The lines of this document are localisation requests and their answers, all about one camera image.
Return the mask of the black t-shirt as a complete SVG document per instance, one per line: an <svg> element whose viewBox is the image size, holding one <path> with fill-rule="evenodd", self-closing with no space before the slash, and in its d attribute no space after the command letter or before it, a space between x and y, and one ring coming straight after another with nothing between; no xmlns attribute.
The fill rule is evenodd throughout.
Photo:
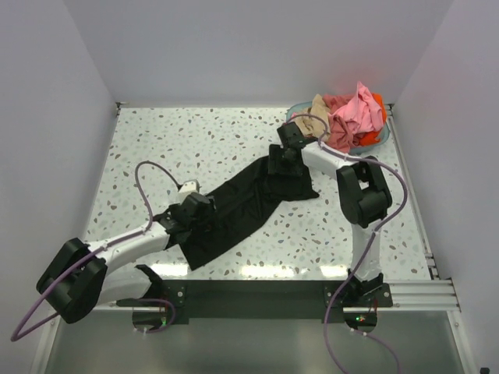
<svg viewBox="0 0 499 374"><path fill-rule="evenodd" d="M308 168L299 177L271 175L260 157L209 193L215 210L180 244L191 270L207 265L259 230L282 202L316 199Z"/></svg>

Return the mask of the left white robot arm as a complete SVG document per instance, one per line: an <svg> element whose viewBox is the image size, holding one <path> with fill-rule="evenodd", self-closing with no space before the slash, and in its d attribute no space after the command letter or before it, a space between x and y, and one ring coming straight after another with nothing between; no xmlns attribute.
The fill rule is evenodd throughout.
<svg viewBox="0 0 499 374"><path fill-rule="evenodd" d="M122 278L112 274L138 259L183 244L215 216L213 196L190 193L151 222L122 236L85 243L68 240L37 282L37 291L67 323L76 323L95 306L136 298L154 305L161 298L161 278L142 264Z"/></svg>

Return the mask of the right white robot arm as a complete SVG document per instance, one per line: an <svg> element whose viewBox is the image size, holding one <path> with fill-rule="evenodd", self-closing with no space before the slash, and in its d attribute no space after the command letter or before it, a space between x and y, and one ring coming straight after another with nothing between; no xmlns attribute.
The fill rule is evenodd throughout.
<svg viewBox="0 0 499 374"><path fill-rule="evenodd" d="M380 264L380 238L375 227L388 215L392 197L377 159L362 159L330 150L315 138L306 138L294 123L278 128L281 145L269 149L272 175L298 177L307 168L333 178L344 218L352 225L352 263L346 285L337 299L364 306L384 281Z"/></svg>

